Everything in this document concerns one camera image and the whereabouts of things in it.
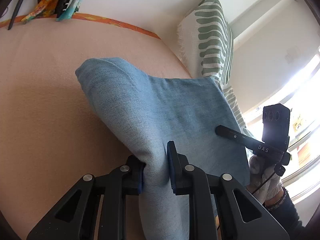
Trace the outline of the black sleeved right forearm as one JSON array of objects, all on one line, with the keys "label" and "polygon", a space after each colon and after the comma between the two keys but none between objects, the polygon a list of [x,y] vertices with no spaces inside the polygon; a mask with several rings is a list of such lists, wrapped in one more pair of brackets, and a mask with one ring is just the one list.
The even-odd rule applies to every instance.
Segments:
[{"label": "black sleeved right forearm", "polygon": [[286,230],[290,239],[297,239],[304,231],[305,227],[285,187],[274,198],[266,200],[264,207]]}]

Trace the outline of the white gloved right hand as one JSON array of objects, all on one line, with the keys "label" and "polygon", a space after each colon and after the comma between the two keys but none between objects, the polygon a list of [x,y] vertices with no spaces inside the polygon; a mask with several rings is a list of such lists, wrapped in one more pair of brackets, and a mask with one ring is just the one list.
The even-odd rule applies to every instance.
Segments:
[{"label": "white gloved right hand", "polygon": [[275,166],[266,167],[266,161],[256,155],[249,160],[250,184],[247,190],[260,204],[274,198],[283,187],[280,176],[274,171]]}]

